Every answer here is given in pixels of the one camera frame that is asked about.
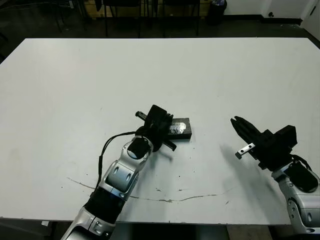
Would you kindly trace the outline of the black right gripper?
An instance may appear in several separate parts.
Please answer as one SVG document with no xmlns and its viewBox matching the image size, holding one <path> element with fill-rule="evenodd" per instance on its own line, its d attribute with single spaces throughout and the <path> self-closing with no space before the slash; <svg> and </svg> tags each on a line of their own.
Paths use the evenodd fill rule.
<svg viewBox="0 0 320 240">
<path fill-rule="evenodd" d="M 292 161 L 292 130 L 280 129 L 275 133 L 270 130 L 260 132 L 252 123 L 240 116 L 230 119 L 236 133 L 247 145 L 235 153 L 240 160 L 248 153 L 259 161 L 261 169 L 271 172 L 280 169 Z"/>
</svg>

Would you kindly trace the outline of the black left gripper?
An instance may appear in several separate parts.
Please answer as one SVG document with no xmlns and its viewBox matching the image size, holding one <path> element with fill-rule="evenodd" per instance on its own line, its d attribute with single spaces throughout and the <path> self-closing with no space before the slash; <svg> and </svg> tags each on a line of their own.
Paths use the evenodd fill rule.
<svg viewBox="0 0 320 240">
<path fill-rule="evenodd" d="M 135 131 L 136 136 L 147 138 L 153 145 L 153 152 L 157 152 L 162 145 L 167 146 L 173 152 L 177 146 L 168 139 L 172 139 L 173 115 L 167 111 L 150 111 L 148 115 L 137 111 L 135 116 L 144 121 L 143 126 Z"/>
</svg>

